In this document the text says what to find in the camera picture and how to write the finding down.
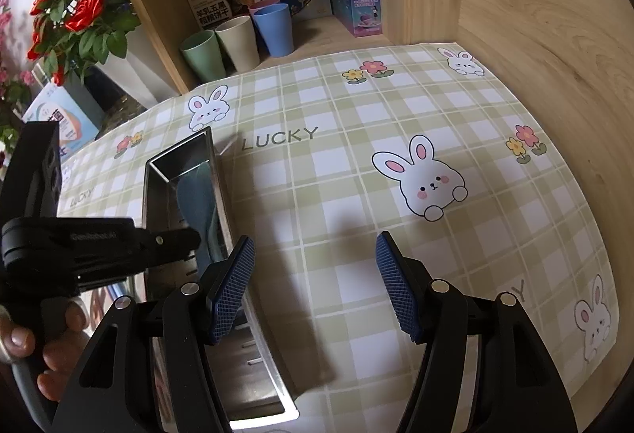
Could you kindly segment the person's left hand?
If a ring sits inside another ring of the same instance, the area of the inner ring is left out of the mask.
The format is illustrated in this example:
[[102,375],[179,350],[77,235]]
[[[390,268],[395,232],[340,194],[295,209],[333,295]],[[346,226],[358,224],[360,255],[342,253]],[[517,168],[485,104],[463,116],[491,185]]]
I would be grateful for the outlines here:
[[[43,397],[52,402],[62,399],[75,365],[89,341],[85,332],[88,321],[77,299],[67,302],[65,324],[65,331],[43,347],[46,370],[36,379]],[[2,316],[1,346],[14,359],[26,358],[35,349],[35,335],[28,328],[17,326],[10,318]]]

